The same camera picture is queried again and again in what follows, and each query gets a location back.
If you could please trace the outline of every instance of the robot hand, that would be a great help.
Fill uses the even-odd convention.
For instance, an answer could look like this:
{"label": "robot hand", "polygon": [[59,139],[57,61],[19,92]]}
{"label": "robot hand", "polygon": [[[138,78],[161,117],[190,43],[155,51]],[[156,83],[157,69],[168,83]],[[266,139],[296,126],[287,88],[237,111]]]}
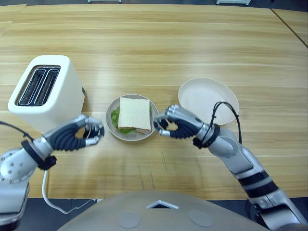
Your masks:
{"label": "robot hand", "polygon": [[[167,121],[175,123],[177,130],[167,130]],[[196,136],[206,124],[193,113],[185,110],[179,105],[171,105],[164,112],[154,118],[154,127],[160,135],[170,136],[177,139]]]}
{"label": "robot hand", "polygon": [[[75,134],[85,127],[83,138],[79,139]],[[104,136],[102,121],[87,115],[79,115],[77,118],[47,132],[44,138],[54,150],[73,151],[86,146],[94,145]]]}

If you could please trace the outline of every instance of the bowl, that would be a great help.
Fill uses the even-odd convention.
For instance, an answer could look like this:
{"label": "bowl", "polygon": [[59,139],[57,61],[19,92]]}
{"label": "bowl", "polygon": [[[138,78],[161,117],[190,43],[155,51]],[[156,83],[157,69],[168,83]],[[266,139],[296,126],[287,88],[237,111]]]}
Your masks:
{"label": "bowl", "polygon": [[[136,94],[128,94],[128,95],[123,95],[121,97],[125,98],[130,98],[130,99],[146,99],[149,100],[148,98],[142,96],[142,95],[136,95]],[[123,141],[141,141],[150,135],[155,131],[154,125],[153,125],[153,118],[158,114],[158,109],[156,105],[150,100],[150,121],[151,121],[151,130],[146,131],[145,134],[137,133],[137,132],[131,132],[128,134],[124,134],[120,131],[117,130],[117,128],[112,124],[111,121],[111,113],[117,109],[117,107],[120,106],[120,98],[117,98],[114,100],[107,108],[106,111],[106,122],[107,122],[107,127],[109,131],[117,138]]]}
{"label": "bowl", "polygon": [[[218,101],[226,101],[232,105],[236,114],[239,113],[239,102],[233,91],[226,85],[209,78],[193,78],[180,87],[179,103],[194,113],[203,122],[209,123],[213,107]],[[228,124],[235,119],[232,111],[224,104],[216,111],[214,122],[218,125]]]}

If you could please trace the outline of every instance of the white bread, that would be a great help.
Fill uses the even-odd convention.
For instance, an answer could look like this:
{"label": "white bread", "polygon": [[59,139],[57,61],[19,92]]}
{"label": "white bread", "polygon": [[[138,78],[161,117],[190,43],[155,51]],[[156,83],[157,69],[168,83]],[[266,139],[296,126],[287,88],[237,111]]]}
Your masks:
{"label": "white bread", "polygon": [[151,130],[150,101],[121,97],[118,128]]}

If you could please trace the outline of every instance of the plate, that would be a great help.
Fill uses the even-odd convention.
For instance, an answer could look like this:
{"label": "plate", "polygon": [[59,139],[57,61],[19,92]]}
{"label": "plate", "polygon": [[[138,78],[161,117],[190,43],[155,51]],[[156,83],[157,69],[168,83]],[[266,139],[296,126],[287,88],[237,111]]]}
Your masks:
{"label": "plate", "polygon": [[[130,98],[130,99],[146,99],[146,100],[148,100],[148,98],[146,98],[142,95],[136,95],[136,94],[123,95],[121,97]],[[124,140],[124,141],[141,141],[141,140],[149,137],[155,131],[155,128],[154,128],[154,125],[153,125],[153,118],[158,114],[158,109],[157,109],[156,105],[150,100],[150,106],[151,106],[151,110],[150,110],[151,130],[150,131],[147,131],[145,134],[141,134],[141,133],[137,133],[137,132],[131,132],[131,133],[128,133],[128,134],[123,134],[122,132],[119,132],[111,122],[111,113],[115,109],[117,109],[117,107],[120,106],[120,98],[121,97],[114,100],[108,106],[108,109],[107,109],[107,112],[106,112],[106,122],[107,122],[107,127],[109,128],[109,131],[115,137],[118,137],[119,139]]]}
{"label": "plate", "polygon": [[[179,90],[180,105],[194,113],[205,123],[210,123],[213,107],[218,101],[226,101],[239,113],[239,102],[226,85],[209,78],[194,78],[186,81]],[[235,119],[232,111],[224,104],[216,111],[214,123],[228,124]]]}

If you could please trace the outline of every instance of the toaster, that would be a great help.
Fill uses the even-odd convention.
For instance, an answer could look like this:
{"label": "toaster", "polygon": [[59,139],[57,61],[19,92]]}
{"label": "toaster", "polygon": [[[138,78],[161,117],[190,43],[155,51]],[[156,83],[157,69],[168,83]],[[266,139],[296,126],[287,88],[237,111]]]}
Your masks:
{"label": "toaster", "polygon": [[28,65],[8,108],[41,133],[81,114],[85,91],[67,56],[42,55]]}

